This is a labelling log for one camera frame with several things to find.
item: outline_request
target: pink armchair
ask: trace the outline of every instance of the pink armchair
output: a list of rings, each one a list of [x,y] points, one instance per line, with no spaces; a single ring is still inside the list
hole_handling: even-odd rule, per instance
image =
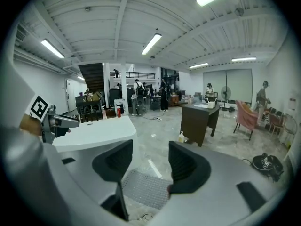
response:
[[[236,118],[237,124],[236,124],[236,127],[235,127],[233,133],[235,133],[237,125],[239,124],[239,127],[240,127],[240,124],[242,124],[244,127],[251,130],[251,135],[249,137],[249,141],[250,141],[251,136],[253,134],[253,130],[257,124],[258,113],[250,110],[250,108],[247,106],[247,104],[245,102],[242,102],[241,100],[237,100],[236,105],[237,105],[237,110],[238,110],[238,114],[237,114],[237,118]]]

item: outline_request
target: staircase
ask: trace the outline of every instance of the staircase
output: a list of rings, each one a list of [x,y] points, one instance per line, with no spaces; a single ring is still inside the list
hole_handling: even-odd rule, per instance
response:
[[[103,64],[80,65],[79,69],[89,91],[104,91]]]

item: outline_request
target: railing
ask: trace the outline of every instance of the railing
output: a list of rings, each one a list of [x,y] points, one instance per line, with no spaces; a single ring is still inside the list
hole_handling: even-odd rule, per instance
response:
[[[114,71],[110,72],[110,76],[117,78],[116,73]],[[140,79],[155,79],[155,73],[144,73],[144,72],[126,72],[127,78],[140,78]],[[121,72],[118,72],[118,78],[121,78]]]

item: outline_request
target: man in gray shirt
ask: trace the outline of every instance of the man in gray shirt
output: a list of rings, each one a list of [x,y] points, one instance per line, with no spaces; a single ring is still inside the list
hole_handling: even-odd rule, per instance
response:
[[[258,103],[258,119],[257,123],[261,121],[266,102],[270,104],[270,100],[266,98],[265,96],[265,89],[269,87],[269,83],[267,81],[263,82],[262,88],[257,93],[256,102]]]

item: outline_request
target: white shirt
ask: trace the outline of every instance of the white shirt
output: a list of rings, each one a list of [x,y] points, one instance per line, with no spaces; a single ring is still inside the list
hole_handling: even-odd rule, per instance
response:
[[[136,92],[136,89],[138,88],[138,86],[142,86],[143,89],[144,89],[144,86],[142,85],[141,82],[134,82],[134,99],[137,99],[137,92]]]
[[[213,94],[213,93],[214,93],[213,87],[211,87],[211,88],[207,87],[206,94]]]

